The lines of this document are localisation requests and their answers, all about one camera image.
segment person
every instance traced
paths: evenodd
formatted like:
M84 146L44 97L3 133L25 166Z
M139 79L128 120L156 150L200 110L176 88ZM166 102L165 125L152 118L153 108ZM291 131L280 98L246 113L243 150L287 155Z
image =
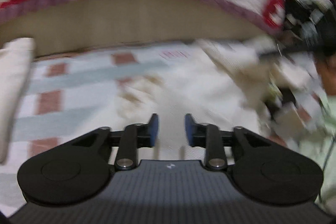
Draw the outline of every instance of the person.
M321 126L299 141L299 152L314 160L323 170L324 182L316 203L336 215L336 55L325 60L315 58L325 95L321 96Z

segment beige fabric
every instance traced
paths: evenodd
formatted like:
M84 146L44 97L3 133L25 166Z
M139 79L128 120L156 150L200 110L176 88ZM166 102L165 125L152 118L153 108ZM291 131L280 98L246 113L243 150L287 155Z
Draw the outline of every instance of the beige fabric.
M5 44L0 50L0 162L6 159L10 132L30 64L34 40L20 38Z
M245 19L199 0L79 0L0 26L0 41L33 37L37 56L90 46L172 39L247 39L262 34Z

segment black circular base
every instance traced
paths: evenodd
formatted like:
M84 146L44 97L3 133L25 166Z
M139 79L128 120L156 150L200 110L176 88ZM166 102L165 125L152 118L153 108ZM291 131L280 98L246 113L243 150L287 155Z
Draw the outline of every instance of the black circular base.
M232 177L249 197L276 205L292 205L315 199L323 173L312 160L274 147L259 147L239 159Z
M29 159L17 173L25 198L41 205L81 202L101 191L109 180L110 168L99 155L70 145Z

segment pillow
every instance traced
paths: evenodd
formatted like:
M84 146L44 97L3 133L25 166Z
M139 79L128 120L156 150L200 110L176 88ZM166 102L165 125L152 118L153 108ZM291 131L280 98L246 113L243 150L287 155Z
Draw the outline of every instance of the pillow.
M0 163L6 159L14 115L34 57L34 40L18 38L0 50Z

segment small logo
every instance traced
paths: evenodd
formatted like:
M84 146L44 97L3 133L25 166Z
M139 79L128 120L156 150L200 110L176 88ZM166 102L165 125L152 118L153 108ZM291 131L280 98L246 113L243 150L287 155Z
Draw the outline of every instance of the small logo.
M169 169L173 169L175 168L175 164L167 164L166 167Z

